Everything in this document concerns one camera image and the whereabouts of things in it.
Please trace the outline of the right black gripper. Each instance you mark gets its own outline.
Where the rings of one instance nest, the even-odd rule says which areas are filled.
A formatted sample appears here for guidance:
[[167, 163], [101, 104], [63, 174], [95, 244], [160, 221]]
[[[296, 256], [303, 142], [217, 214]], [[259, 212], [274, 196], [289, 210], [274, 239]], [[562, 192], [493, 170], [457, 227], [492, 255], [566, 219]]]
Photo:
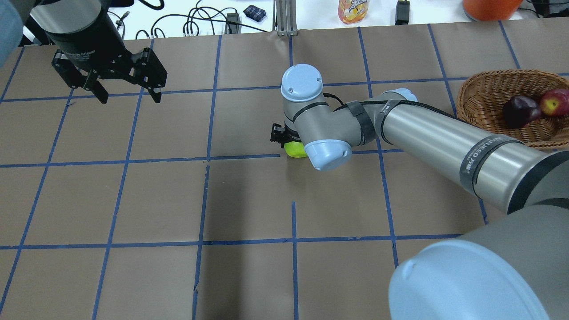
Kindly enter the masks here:
[[301, 139], [297, 131], [289, 128], [286, 124], [284, 124], [284, 127], [279, 124], [272, 124], [270, 142], [277, 143], [280, 148], [284, 148], [286, 143], [301, 143]]

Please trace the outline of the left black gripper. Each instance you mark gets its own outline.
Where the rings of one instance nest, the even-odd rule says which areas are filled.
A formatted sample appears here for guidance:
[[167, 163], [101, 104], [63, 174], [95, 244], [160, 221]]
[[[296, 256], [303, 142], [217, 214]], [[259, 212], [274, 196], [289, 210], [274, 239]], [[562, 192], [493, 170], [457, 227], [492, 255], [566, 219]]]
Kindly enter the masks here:
[[47, 35], [59, 49], [52, 66], [70, 88], [91, 92], [100, 103], [107, 103], [108, 92], [98, 81], [122, 79], [148, 90], [159, 104], [168, 73], [155, 52], [144, 48], [134, 55], [128, 51], [107, 9], [57, 9], [60, 17], [47, 27]]

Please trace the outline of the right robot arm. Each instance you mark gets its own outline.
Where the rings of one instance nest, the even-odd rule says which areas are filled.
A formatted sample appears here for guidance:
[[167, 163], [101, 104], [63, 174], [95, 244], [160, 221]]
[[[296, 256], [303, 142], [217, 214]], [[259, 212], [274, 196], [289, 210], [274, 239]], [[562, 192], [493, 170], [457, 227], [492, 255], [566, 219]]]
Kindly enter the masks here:
[[315, 170], [347, 163], [379, 138], [468, 194], [506, 213], [399, 263], [389, 283], [392, 320], [566, 320], [568, 151], [543, 152], [419, 103], [405, 88], [331, 111], [321, 73], [282, 76], [284, 124], [271, 140], [303, 144]]

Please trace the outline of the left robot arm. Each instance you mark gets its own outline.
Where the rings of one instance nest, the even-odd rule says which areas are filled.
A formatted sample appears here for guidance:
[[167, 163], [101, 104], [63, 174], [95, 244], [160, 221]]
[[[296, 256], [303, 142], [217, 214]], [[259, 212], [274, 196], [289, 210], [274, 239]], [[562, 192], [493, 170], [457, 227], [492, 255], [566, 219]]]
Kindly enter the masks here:
[[151, 48], [130, 52], [101, 0], [3, 0], [1, 63], [18, 47], [23, 26], [33, 18], [58, 49], [52, 66], [70, 88], [82, 88], [103, 104], [100, 80], [124, 80], [162, 99], [167, 71]]

